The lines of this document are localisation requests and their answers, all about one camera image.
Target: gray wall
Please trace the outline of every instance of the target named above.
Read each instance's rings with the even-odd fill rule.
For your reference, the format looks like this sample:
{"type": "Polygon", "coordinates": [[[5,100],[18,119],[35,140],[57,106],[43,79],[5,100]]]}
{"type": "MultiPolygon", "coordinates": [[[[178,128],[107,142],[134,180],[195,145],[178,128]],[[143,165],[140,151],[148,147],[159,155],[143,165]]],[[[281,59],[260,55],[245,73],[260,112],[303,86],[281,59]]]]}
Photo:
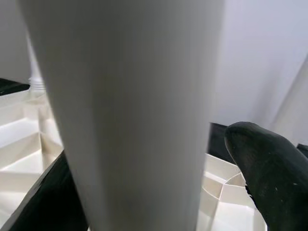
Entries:
{"type": "Polygon", "coordinates": [[[25,26],[14,0],[0,0],[0,78],[28,83],[25,26]]]}

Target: white plastic tray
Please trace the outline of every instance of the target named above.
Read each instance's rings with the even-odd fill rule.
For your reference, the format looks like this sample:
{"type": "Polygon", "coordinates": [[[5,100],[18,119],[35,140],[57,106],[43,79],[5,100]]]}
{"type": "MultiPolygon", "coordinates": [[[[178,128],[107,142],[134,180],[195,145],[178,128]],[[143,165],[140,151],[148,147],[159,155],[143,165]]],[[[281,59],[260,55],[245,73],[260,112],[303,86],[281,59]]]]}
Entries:
{"type": "MultiPolygon", "coordinates": [[[[0,227],[63,150],[45,95],[0,97],[0,227]]],[[[237,166],[207,154],[198,231],[266,231],[237,166]]]]}

